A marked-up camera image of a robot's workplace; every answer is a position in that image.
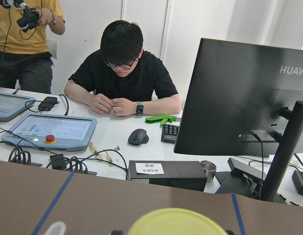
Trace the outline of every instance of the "man wearing black t-shirt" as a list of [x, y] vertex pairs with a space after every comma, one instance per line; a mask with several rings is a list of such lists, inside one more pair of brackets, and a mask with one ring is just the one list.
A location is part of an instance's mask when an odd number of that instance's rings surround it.
[[[152, 101], [154, 90], [158, 100]], [[139, 26], [126, 21], [107, 26], [101, 48], [72, 74], [64, 92], [98, 113], [113, 110], [116, 116], [175, 114], [181, 109], [167, 69], [160, 59], [143, 50]]]

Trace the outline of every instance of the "silver cup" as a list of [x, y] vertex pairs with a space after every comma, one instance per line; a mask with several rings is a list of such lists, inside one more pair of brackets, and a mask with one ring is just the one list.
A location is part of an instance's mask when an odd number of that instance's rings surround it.
[[216, 165], [210, 161], [201, 161], [200, 162], [202, 165], [203, 170], [205, 171], [206, 175], [207, 175], [207, 181], [206, 183], [210, 183], [213, 181], [214, 177], [215, 177], [215, 173], [216, 173]]

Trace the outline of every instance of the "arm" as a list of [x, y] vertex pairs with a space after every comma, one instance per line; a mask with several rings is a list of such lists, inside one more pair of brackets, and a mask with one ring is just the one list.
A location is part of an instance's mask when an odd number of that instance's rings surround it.
[[[115, 116], [128, 116], [136, 113], [137, 103], [124, 98], [113, 99]], [[181, 100], [178, 94], [154, 101], [142, 102], [145, 115], [177, 114], [181, 110]]]
[[43, 7], [41, 8], [41, 12], [39, 12], [39, 26], [49, 25], [50, 30], [58, 35], [62, 35], [65, 31], [64, 21], [54, 14], [55, 24], [53, 24], [52, 20], [52, 12], [49, 8]]
[[103, 94], [94, 95], [86, 89], [76, 84], [73, 80], [69, 80], [64, 88], [64, 94], [82, 104], [87, 104], [97, 113], [109, 113], [112, 110], [112, 101]]

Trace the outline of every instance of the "man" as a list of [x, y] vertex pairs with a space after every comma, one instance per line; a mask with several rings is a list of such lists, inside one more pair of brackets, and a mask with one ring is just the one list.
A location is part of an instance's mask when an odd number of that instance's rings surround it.
[[0, 5], [0, 87], [14, 89], [19, 80], [22, 90], [50, 94], [52, 60], [46, 44], [46, 26], [62, 35], [63, 12], [58, 0], [25, 3], [39, 14], [39, 25], [26, 33], [17, 24], [22, 17], [21, 8], [5, 9]]
[[[152, 93], [158, 100], [152, 101]], [[115, 21], [104, 30], [101, 48], [69, 78], [64, 93], [100, 114], [175, 114], [180, 97], [161, 60], [143, 50], [139, 26]]]

